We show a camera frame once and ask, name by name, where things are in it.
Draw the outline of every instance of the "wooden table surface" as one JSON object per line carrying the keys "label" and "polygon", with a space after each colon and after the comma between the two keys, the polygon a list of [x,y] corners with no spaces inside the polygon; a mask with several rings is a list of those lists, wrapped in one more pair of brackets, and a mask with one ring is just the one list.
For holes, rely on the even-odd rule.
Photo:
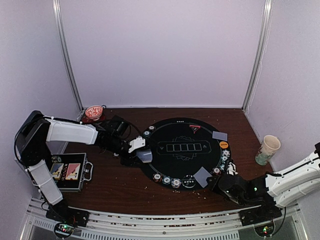
{"label": "wooden table surface", "polygon": [[[105,109],[107,118],[119,115],[141,131],[154,122],[186,117],[207,122],[228,133],[232,158],[238,173],[246,180],[272,172],[271,166],[259,166],[255,155],[260,143],[240,109],[212,108],[125,108]],[[132,131],[131,136],[138,134]],[[96,146],[69,143],[66,153],[87,153],[93,163],[93,177],[82,192],[64,193],[72,207],[121,214],[177,215],[212,213],[239,209],[232,202],[204,188],[178,191],[161,186],[146,177],[139,168],[124,167],[111,152],[100,153]]]}

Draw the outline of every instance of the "robotic arm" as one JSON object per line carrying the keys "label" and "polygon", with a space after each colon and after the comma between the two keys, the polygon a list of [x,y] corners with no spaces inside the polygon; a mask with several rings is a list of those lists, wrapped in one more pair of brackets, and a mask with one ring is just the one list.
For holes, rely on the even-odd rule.
{"label": "robotic arm", "polygon": [[300,162],[249,181],[238,175],[236,166],[229,160],[222,175],[207,179],[209,187],[239,205],[260,206],[240,211],[244,226],[280,217],[280,208],[320,187],[320,143],[315,148],[315,152]]}
{"label": "robotic arm", "polygon": [[[46,142],[65,141],[99,146],[117,153],[121,163],[135,166],[150,163],[152,154],[148,142],[141,136],[127,142],[121,138],[129,122],[115,116],[108,121],[82,124],[67,119],[44,116],[33,111],[15,136],[16,158],[50,204],[55,220],[68,220],[77,213],[63,199],[48,166],[51,152]],[[281,208],[320,187],[320,143],[316,151],[302,161],[282,171],[270,173],[252,180],[238,175],[231,159],[225,163],[225,171],[207,179],[209,188],[239,205],[260,206],[240,211],[242,225],[256,224],[282,215]]]}
{"label": "robotic arm", "polygon": [[109,121],[82,124],[33,111],[15,136],[14,151],[53,213],[67,220],[73,213],[68,213],[68,204],[49,172],[52,155],[46,142],[64,141],[99,146],[119,154],[121,163],[126,166],[138,162],[150,163],[152,154],[144,138],[138,136],[130,142],[121,138],[129,125],[129,122],[118,116]]}

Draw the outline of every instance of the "white wall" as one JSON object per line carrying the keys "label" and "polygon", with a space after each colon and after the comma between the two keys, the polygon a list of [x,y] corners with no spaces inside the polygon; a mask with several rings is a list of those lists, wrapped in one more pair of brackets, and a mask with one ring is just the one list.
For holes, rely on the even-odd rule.
{"label": "white wall", "polygon": [[[320,142],[320,1],[274,1],[269,40],[248,119],[259,135],[279,137],[276,171]],[[320,236],[320,191],[301,201],[311,239]]]}
{"label": "white wall", "polygon": [[264,0],[68,0],[84,106],[242,107]]}
{"label": "white wall", "polygon": [[[33,110],[75,119],[52,1],[0,3],[0,239],[17,239],[35,188],[14,162],[14,135]],[[56,151],[60,145],[53,146]]]}

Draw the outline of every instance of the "small red bowl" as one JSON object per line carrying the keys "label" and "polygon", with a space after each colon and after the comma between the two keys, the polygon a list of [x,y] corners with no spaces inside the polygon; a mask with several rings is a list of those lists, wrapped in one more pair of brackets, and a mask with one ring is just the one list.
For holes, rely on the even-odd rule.
{"label": "small red bowl", "polygon": [[103,110],[102,106],[94,105],[85,110],[85,115],[88,119],[97,121],[101,117]]}

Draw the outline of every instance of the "poker table mat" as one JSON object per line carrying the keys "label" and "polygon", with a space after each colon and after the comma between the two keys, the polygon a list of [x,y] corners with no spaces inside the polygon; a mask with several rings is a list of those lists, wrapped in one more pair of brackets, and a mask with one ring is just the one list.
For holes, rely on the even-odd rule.
{"label": "poker table mat", "polygon": [[150,144],[152,162],[141,170],[154,182],[176,190],[199,190],[194,175],[204,168],[224,170],[231,157],[227,141],[213,138],[212,125],[193,118],[169,118],[149,126],[142,134]]}

